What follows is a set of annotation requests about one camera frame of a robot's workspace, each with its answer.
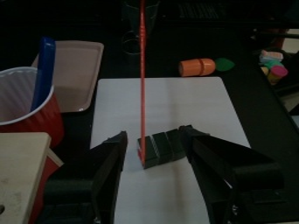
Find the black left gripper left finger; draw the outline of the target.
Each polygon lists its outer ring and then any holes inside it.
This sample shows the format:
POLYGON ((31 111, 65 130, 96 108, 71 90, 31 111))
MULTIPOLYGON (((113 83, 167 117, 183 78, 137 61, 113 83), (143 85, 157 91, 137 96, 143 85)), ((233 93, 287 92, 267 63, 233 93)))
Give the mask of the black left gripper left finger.
POLYGON ((53 172, 36 224, 115 224, 125 154, 121 131, 53 172))

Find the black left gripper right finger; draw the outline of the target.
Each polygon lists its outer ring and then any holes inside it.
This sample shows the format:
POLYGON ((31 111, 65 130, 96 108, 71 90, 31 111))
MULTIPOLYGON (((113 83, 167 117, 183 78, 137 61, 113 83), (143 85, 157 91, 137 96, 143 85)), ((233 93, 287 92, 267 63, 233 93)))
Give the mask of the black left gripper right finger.
POLYGON ((179 135, 200 186, 209 224, 288 222, 289 203, 277 162, 192 126, 181 126, 179 135))

